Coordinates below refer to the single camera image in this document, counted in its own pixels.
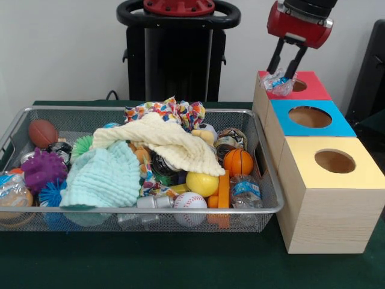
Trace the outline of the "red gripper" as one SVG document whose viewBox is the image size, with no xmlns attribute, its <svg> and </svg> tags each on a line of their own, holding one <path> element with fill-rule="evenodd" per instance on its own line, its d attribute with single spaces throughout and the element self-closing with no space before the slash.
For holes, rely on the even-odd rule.
<svg viewBox="0 0 385 289">
<path fill-rule="evenodd" d="M 268 33 L 279 38 L 274 50 L 267 72 L 275 74 L 280 63 L 280 54 L 285 44 L 284 39 L 289 38 L 295 43 L 302 43 L 293 60 L 289 63 L 284 77 L 292 79 L 304 57 L 307 47 L 318 49 L 328 39 L 333 29 L 331 18 L 317 19 L 315 16 L 305 15 L 293 8 L 285 6 L 283 1 L 276 1 L 271 7 L 267 30 Z"/>
</svg>

